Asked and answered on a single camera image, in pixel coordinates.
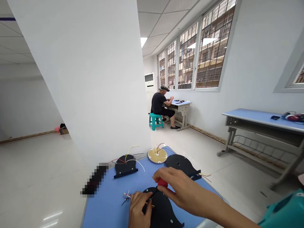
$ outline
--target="ceiling tile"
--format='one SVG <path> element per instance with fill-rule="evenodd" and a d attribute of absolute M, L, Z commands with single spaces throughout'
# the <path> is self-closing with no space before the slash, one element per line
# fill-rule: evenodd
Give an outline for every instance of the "ceiling tile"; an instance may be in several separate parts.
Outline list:
<path fill-rule="evenodd" d="M 28 57 L 30 57 L 30 58 L 32 58 L 32 59 L 34 58 L 33 55 L 32 55 L 31 53 L 29 53 L 29 54 L 24 54 L 24 55 L 26 55 L 26 56 L 28 56 Z"/>
<path fill-rule="evenodd" d="M 155 48 L 156 48 L 156 46 L 143 50 L 142 51 L 142 56 L 144 56 L 144 55 L 150 55 L 152 53 L 152 51 L 154 51 Z"/>
<path fill-rule="evenodd" d="M 189 10 L 194 6 L 197 0 L 171 0 L 167 5 L 164 13 L 170 13 L 180 10 Z"/>
<path fill-rule="evenodd" d="M 14 64 L 14 63 L 0 59 L 0 64 Z"/>
<path fill-rule="evenodd" d="M 22 36 L 14 30 L 0 23 L 0 36 Z"/>
<path fill-rule="evenodd" d="M 0 37 L 0 45 L 18 53 L 31 53 L 23 37 Z"/>
<path fill-rule="evenodd" d="M 14 63 L 35 63 L 34 59 L 23 54 L 0 54 L 0 59 Z"/>
<path fill-rule="evenodd" d="M 145 43 L 145 45 L 142 47 L 142 50 L 146 50 L 148 48 L 156 47 L 158 46 L 163 39 L 167 36 L 167 34 L 149 37 Z"/>
<path fill-rule="evenodd" d="M 138 12 L 162 13 L 169 0 L 137 0 Z"/>
<path fill-rule="evenodd" d="M 163 14 L 153 29 L 151 36 L 169 33 L 188 11 Z"/>
<path fill-rule="evenodd" d="M 140 37 L 148 37 L 151 34 L 160 16 L 160 14 L 138 13 Z"/>
<path fill-rule="evenodd" d="M 0 54 L 16 54 L 16 52 L 0 46 Z"/>
<path fill-rule="evenodd" d="M 2 24 L 10 27 L 12 30 L 14 30 L 15 32 L 22 34 L 18 24 L 16 21 L 1 21 Z"/>

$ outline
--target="black t-shirt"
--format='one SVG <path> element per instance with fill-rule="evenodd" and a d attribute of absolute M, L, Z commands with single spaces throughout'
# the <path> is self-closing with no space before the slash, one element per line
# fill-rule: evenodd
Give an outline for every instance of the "black t-shirt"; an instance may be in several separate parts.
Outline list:
<path fill-rule="evenodd" d="M 167 99 L 163 94 L 161 94 L 159 92 L 155 93 L 152 98 L 153 113 L 157 114 L 157 113 L 161 112 L 162 105 L 165 101 L 167 101 Z"/>

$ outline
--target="wire basket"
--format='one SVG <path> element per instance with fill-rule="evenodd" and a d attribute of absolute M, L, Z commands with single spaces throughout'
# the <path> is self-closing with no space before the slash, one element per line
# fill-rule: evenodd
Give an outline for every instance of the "wire basket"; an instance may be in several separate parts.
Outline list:
<path fill-rule="evenodd" d="M 241 135 L 236 135 L 234 137 L 233 146 L 282 170 L 298 157 L 296 154 L 291 152 L 281 150 Z"/>

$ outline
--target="cap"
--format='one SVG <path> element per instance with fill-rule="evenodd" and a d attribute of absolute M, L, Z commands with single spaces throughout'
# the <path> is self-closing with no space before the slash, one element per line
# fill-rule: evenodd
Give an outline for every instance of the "cap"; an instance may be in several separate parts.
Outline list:
<path fill-rule="evenodd" d="M 169 90 L 166 86 L 164 86 L 164 85 L 162 85 L 161 88 L 160 88 L 159 90 L 167 90 L 167 92 L 170 91 L 170 90 Z"/>

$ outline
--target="desk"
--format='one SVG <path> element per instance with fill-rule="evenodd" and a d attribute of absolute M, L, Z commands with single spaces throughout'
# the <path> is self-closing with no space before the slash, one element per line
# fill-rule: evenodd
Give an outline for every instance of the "desk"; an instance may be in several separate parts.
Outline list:
<path fill-rule="evenodd" d="M 274 189 L 278 184 L 280 184 L 286 176 L 291 173 L 303 160 L 304 158 L 304 124 L 296 124 L 284 119 L 273 120 L 272 116 L 281 116 L 281 114 L 261 112 L 248 109 L 236 109 L 230 112 L 223 113 L 226 116 L 226 126 L 228 126 L 229 136 L 227 138 L 226 149 L 217 153 L 221 156 L 226 153 L 229 149 L 235 150 L 244 156 L 247 156 L 279 173 L 281 176 L 274 181 L 270 188 Z M 236 136 L 236 130 L 243 130 L 265 138 L 275 140 L 277 142 L 284 143 L 296 150 L 296 153 L 287 152 L 293 156 L 293 159 L 286 165 L 285 169 L 280 169 L 269 162 L 263 161 L 256 156 L 241 150 L 235 146 L 234 138 Z M 250 147 L 255 151 L 260 152 L 260 150 L 254 147 Z"/>
<path fill-rule="evenodd" d="M 172 149 L 168 146 L 163 148 L 168 156 L 174 154 Z M 148 187 L 155 187 L 157 184 L 151 178 L 156 170 L 164 167 L 165 164 L 154 164 L 148 158 L 147 154 L 140 160 L 146 172 L 140 164 L 136 163 L 138 172 L 117 178 L 114 180 L 113 176 L 116 174 L 115 169 L 108 170 L 105 178 L 100 183 L 96 194 L 87 199 L 84 210 L 84 217 L 82 221 L 82 228 L 92 227 L 114 227 L 124 228 L 128 227 L 129 207 L 130 201 L 124 201 L 123 193 L 130 190 L 135 193 L 136 190 L 144 191 Z M 204 179 L 196 180 L 202 187 L 218 194 L 226 203 L 227 201 L 213 189 Z M 175 203 L 171 201 L 171 205 L 175 216 L 181 223 L 185 223 L 185 227 L 216 227 L 217 224 L 211 220 L 200 218 L 189 214 L 180 209 Z"/>
<path fill-rule="evenodd" d="M 183 121 L 182 122 L 180 122 L 178 120 L 175 120 L 175 122 L 181 124 L 181 128 L 177 129 L 177 131 L 180 131 L 180 130 L 184 130 L 184 129 L 189 128 L 189 126 L 187 126 L 188 112 L 189 112 L 190 104 L 192 102 L 185 101 L 185 102 L 180 103 L 180 104 L 177 104 L 177 103 L 179 103 L 179 101 L 172 101 L 170 106 L 167 106 L 165 104 L 164 104 L 164 106 L 167 107 L 167 109 L 174 110 L 175 112 L 180 112 L 181 115 L 183 116 Z"/>

